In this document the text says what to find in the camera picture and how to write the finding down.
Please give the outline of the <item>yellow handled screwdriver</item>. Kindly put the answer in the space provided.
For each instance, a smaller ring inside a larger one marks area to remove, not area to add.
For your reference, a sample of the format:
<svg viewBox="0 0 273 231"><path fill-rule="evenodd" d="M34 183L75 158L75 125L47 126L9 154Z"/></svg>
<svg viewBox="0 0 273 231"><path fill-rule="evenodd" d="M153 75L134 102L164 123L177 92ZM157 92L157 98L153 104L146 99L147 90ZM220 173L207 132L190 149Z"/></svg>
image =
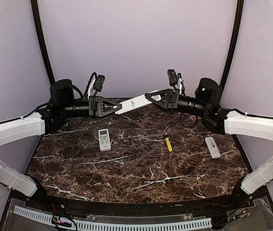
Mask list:
<svg viewBox="0 0 273 231"><path fill-rule="evenodd" d="M165 142L166 142L166 146L169 152L173 151L169 136L167 134L165 134Z"/></svg>

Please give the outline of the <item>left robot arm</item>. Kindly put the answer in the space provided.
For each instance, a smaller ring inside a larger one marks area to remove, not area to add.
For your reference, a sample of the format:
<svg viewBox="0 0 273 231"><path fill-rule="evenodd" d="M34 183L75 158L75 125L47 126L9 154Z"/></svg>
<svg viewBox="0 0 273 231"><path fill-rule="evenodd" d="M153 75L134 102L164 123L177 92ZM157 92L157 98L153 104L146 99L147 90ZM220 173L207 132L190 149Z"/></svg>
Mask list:
<svg viewBox="0 0 273 231"><path fill-rule="evenodd" d="M32 136L42 136L58 131L69 118L105 117L121 110L122 105L101 96L81 94L69 79L62 79L50 87L50 99L31 113L0 122L0 147ZM50 206L44 189L31 178L0 160L0 183L27 197L40 210Z"/></svg>

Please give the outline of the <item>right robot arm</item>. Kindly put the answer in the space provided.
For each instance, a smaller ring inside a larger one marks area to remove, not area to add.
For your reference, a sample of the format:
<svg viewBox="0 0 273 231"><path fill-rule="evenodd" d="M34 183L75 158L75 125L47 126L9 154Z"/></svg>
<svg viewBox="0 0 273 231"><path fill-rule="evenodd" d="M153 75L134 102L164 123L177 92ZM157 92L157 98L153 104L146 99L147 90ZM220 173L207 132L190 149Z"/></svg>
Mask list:
<svg viewBox="0 0 273 231"><path fill-rule="evenodd" d="M245 135L273 141L273 116L253 115L219 105L222 87L214 80L202 78L194 97L179 90L165 89L146 93L147 100L165 111L177 111L200 117L203 126L215 134ZM228 205L238 209L258 188L273 180L273 157L240 180Z"/></svg>

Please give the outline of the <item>slim white remote control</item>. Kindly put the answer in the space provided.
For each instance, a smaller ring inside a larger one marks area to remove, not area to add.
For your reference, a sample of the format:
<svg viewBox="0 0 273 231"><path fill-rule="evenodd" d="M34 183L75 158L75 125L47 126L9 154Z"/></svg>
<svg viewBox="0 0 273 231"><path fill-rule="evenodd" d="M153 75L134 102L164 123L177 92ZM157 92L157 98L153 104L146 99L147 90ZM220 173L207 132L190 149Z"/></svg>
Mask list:
<svg viewBox="0 0 273 231"><path fill-rule="evenodd" d="M120 115L147 105L152 104L150 100L145 97L145 94L120 102L122 108L115 112L116 115Z"/></svg>

